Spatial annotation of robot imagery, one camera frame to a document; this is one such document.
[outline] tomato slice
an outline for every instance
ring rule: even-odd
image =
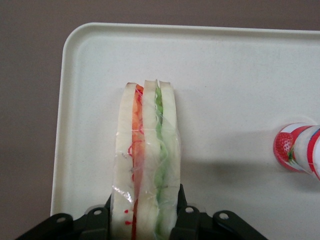
[[[134,207],[131,235],[132,240],[136,239],[138,198],[145,160],[145,136],[143,131],[142,118],[143,92],[144,88],[140,85],[136,85],[132,106],[132,145],[128,149],[128,153],[132,156],[132,181],[134,186]]]

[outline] screw hole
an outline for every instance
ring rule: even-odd
[[[188,213],[188,214],[192,214],[194,212],[194,209],[190,206],[188,206],[186,209],[185,209],[185,212]]]
[[[228,214],[222,212],[222,213],[219,214],[219,218],[221,218],[223,220],[228,220],[229,216],[228,216]]]
[[[94,215],[99,215],[99,214],[101,214],[101,213],[102,213],[101,210],[95,210],[95,211],[93,212]]]
[[[66,218],[63,216],[63,217],[59,217],[57,220],[56,220],[56,223],[59,224],[59,223],[62,223],[66,220]]]

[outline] wrapped sandwich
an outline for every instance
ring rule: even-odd
[[[177,220],[181,159],[170,83],[125,86],[115,148],[112,239],[169,239]]]

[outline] strawberry label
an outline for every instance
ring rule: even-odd
[[[283,128],[276,135],[273,142],[273,153],[285,168],[296,172],[304,172],[304,169],[296,161],[295,142],[298,136],[310,127],[307,123],[293,123]]]

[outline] strawberry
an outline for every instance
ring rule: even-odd
[[[273,152],[279,161],[291,162],[293,159],[294,137],[289,132],[280,132],[274,140]]]

